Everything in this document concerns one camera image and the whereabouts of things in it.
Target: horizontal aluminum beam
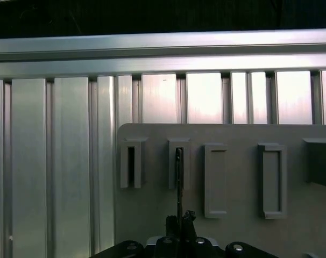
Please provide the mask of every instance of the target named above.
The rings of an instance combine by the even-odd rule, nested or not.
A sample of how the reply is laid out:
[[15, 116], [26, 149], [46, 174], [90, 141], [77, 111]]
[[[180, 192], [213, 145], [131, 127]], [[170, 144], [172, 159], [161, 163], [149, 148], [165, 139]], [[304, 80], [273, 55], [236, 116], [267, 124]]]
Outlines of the horizontal aluminum beam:
[[326, 29], [0, 39], [0, 61], [326, 53]]
[[0, 79], [279, 70], [326, 70], [326, 54], [0, 62]]

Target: gray mounting board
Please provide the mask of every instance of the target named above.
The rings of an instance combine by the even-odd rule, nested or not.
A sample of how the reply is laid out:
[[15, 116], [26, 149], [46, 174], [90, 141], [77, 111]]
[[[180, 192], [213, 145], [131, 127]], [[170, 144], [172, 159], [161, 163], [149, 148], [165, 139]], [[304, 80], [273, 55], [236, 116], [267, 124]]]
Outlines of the gray mounting board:
[[195, 211], [199, 236], [221, 248], [242, 241], [278, 257], [326, 257], [326, 148], [317, 143], [326, 143], [326, 125], [123, 125], [116, 243], [165, 234], [177, 204], [171, 153], [182, 147], [182, 204]]

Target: dark background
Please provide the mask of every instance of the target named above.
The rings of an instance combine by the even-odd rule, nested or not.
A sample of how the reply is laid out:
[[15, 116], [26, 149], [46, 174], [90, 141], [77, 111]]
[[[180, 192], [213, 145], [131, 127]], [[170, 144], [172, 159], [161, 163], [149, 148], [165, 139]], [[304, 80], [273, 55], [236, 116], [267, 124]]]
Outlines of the dark background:
[[0, 38], [326, 28], [326, 0], [16, 0]]

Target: rectangular slot holder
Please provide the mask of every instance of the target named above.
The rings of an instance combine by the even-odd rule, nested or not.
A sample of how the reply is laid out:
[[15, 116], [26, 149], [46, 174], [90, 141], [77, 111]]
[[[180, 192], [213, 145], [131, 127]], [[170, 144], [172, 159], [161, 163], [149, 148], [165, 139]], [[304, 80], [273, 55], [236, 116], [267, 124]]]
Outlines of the rectangular slot holder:
[[283, 145], [258, 144], [260, 213], [266, 219], [287, 215], [287, 150]]
[[169, 141], [169, 189], [176, 188], [175, 155], [176, 149], [183, 150], [183, 189], [190, 187], [190, 143], [189, 138], [174, 138]]
[[145, 183], [144, 149], [146, 139], [124, 140], [120, 146], [120, 188], [141, 188]]
[[226, 150], [224, 144], [205, 144], [204, 215], [220, 219], [226, 215]]

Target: screw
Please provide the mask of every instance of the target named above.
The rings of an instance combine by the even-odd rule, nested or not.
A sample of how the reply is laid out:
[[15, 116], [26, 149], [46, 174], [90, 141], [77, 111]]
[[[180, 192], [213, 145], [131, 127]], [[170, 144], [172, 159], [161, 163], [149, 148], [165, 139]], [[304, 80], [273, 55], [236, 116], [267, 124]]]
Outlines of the screw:
[[240, 245], [233, 245], [233, 248], [234, 248], [236, 251], [238, 251], [238, 252], [243, 251], [243, 247], [240, 246]]
[[127, 249], [128, 250], [134, 250], [134, 249], [136, 249], [137, 247], [136, 247], [136, 245], [134, 244], [134, 243], [131, 243], [129, 246], [127, 246]]
[[170, 238], [164, 238], [163, 243], [172, 243]]
[[197, 243], [205, 243], [205, 240], [203, 240], [202, 238], [197, 238], [195, 241]]

